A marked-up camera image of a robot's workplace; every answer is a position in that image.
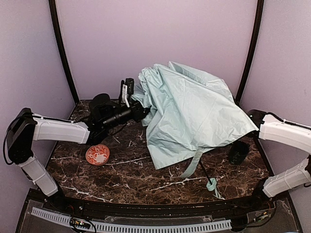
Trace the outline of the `mint green folding umbrella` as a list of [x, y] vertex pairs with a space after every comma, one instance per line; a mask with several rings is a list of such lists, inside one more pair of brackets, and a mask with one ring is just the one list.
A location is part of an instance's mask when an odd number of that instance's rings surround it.
[[149, 110], [147, 148], [156, 169], [184, 160], [191, 176], [205, 152], [229, 145], [258, 127], [235, 104], [223, 79], [176, 62], [144, 68], [133, 100]]

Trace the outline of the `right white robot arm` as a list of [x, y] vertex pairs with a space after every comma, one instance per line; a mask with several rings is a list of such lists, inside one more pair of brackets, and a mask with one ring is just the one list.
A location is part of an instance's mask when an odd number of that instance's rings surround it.
[[276, 114], [250, 110], [259, 128], [255, 138], [263, 143], [274, 175], [259, 181], [253, 196], [262, 200], [311, 184], [311, 127], [282, 119]]

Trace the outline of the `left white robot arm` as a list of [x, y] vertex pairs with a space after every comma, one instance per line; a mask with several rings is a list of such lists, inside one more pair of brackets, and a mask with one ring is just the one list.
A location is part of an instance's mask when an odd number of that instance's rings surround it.
[[137, 100], [114, 102], [108, 94], [97, 95], [88, 107], [89, 116], [77, 121], [36, 115], [30, 108], [23, 108], [5, 133], [2, 146], [5, 163], [19, 166], [45, 196], [61, 195], [61, 188], [32, 151], [33, 141], [66, 141], [94, 146], [108, 137], [113, 128], [130, 120], [140, 122], [150, 111]]

